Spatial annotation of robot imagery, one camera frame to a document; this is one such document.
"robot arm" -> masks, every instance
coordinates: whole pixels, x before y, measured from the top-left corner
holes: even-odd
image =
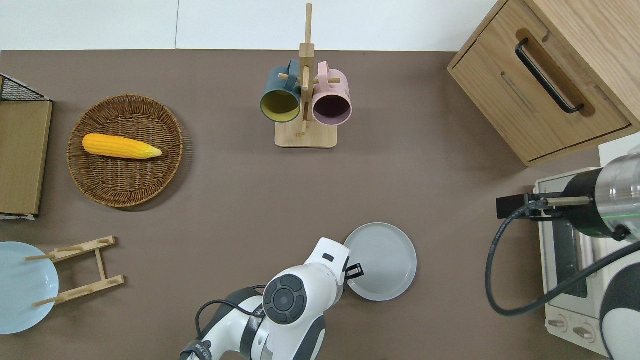
[[[342,296],[350,250],[321,238],[304,265],[280,272],[264,296],[247,288],[227,297],[246,315],[222,305],[180,360],[218,360],[238,351],[247,360],[314,360],[324,340],[323,313]]]
[[[273,360],[313,360],[324,340],[323,313],[342,295],[350,250],[321,238],[304,265],[269,282],[263,306],[271,322],[267,347]]]

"wicker basket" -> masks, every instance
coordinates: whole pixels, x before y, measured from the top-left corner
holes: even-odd
[[[162,155],[146,160],[89,154],[85,135],[99,133],[146,142]],[[71,177],[89,199],[126,208],[153,199],[169,185],[182,160],[182,131],[173,113],[140,95],[119,95],[91,107],[74,127],[67,147]]]

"corn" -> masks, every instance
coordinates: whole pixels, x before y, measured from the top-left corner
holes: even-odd
[[[87,134],[82,145],[91,154],[113,158],[149,159],[162,155],[162,151],[147,143],[120,136]]]

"black handle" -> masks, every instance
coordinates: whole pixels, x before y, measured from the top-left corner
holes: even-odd
[[[533,77],[536,78],[536,80],[538,80],[540,85],[542,85],[542,87],[545,88],[549,96],[551,96],[551,98],[556,102],[556,104],[558,104],[558,106],[560,106],[560,108],[565,113],[572,114],[582,109],[584,107],[584,104],[578,105],[576,108],[572,108],[571,105],[569,105],[563,99],[562,95],[560,95],[560,93],[556,90],[556,88],[554,88],[554,86],[551,85],[549,80],[547,80],[545,75],[542,74],[540,69],[536,67],[536,64],[534,64],[533,61],[531,61],[531,59],[529,59],[529,57],[524,53],[524,50],[522,50],[522,46],[526,44],[527,41],[529,41],[529,39],[524,38],[524,40],[522,40],[518,44],[518,46],[516,46],[516,55],[518,56],[518,59],[520,59],[520,61],[522,61],[524,66],[526,66],[527,69],[529,69],[529,72],[531,73],[531,75],[533,75]]]

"table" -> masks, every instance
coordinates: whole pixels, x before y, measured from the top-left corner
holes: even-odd
[[[320,360],[600,359],[547,334],[542,310],[504,318],[484,295],[484,262],[500,224],[495,198],[597,166],[597,149],[525,168],[448,75],[454,53],[316,55],[351,88],[353,116],[334,149],[279,148],[260,112],[269,70],[295,51],[3,51],[0,71],[54,107],[40,218],[0,222],[0,241],[48,251],[115,235],[105,267],[127,282],[2,336],[0,358],[177,359],[204,302],[302,264],[322,236],[344,242],[360,225],[386,222],[412,239],[414,283],[382,303],[347,290],[326,313]],[[65,154],[78,118],[124,93],[164,103],[186,134],[173,183],[132,211],[82,195]],[[61,291],[99,278],[94,262],[57,265]],[[494,277],[504,306],[541,295],[534,224],[509,228]]]

